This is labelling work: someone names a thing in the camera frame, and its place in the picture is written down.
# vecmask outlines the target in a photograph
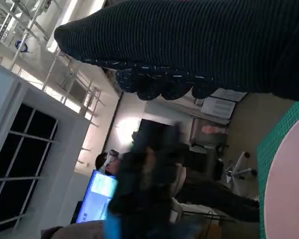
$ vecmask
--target blue screen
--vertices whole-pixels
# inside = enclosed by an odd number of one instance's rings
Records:
[[[104,220],[108,204],[114,194],[117,181],[114,177],[93,171],[85,192],[76,223]]]

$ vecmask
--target chair wheel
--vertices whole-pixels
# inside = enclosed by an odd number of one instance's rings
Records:
[[[251,170],[251,175],[253,175],[254,177],[257,177],[257,175],[258,175],[257,170],[256,169],[252,169]]]
[[[245,158],[250,158],[250,153],[245,152]]]

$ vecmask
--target pink circular object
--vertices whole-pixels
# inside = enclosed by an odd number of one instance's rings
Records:
[[[280,144],[265,190],[267,239],[299,239],[299,120]]]

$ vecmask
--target man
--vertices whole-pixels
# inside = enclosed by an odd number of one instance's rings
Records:
[[[120,158],[116,151],[111,150],[108,154],[102,153],[96,158],[96,169],[107,175],[116,175],[121,162]],[[259,221],[257,201],[235,195],[227,187],[204,178],[201,173],[182,167],[180,164],[177,165],[178,176],[171,186],[171,196],[179,202],[219,209],[241,221]]]

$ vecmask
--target dark trousers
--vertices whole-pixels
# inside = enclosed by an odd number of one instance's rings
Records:
[[[225,186],[205,179],[199,172],[186,168],[186,179],[176,196],[180,203],[192,203],[221,210],[246,222],[259,222],[259,203],[233,194]]]

